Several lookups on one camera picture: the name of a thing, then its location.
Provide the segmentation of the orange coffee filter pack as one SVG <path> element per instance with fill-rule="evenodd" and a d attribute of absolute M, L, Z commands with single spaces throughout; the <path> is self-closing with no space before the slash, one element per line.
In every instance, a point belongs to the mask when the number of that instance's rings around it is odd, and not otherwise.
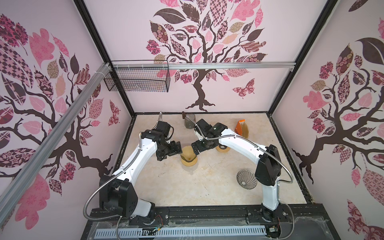
<path fill-rule="evenodd" d="M 249 137 L 249 128 L 246 123 L 246 120 L 239 120 L 236 127 L 235 127 L 235 133 L 244 137 L 248 138 Z"/>

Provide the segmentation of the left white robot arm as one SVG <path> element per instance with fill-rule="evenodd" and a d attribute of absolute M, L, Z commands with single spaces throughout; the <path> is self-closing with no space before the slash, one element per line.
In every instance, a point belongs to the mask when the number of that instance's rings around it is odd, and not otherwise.
<path fill-rule="evenodd" d="M 153 218 L 155 204 L 140 199 L 135 184 L 153 155 L 162 161 L 182 152 L 180 142 L 171 141 L 169 132 L 168 129 L 152 129 L 139 134 L 138 146 L 126 162 L 112 176 L 100 181 L 99 204 L 103 210 L 119 217 Z"/>

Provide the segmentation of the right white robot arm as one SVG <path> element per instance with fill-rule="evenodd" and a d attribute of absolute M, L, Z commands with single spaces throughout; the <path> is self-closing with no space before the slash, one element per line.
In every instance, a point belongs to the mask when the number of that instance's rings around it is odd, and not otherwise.
<path fill-rule="evenodd" d="M 266 222 L 276 221 L 276 211 L 280 205 L 278 181 L 282 171 L 276 146 L 256 144 L 221 123 L 212 126 L 200 120 L 195 124 L 194 131 L 199 138 L 191 144 L 196 155 L 223 145 L 242 154 L 256 165 L 255 178 L 261 184 L 263 193 L 261 216 Z"/>

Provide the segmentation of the grey glass dripper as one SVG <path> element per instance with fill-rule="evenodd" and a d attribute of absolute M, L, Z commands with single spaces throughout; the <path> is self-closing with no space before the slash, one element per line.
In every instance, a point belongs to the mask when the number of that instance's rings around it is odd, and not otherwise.
<path fill-rule="evenodd" d="M 240 170 L 237 173 L 236 179 L 239 186 L 246 190 L 252 190 L 258 184 L 258 181 L 254 173 L 249 170 Z"/>

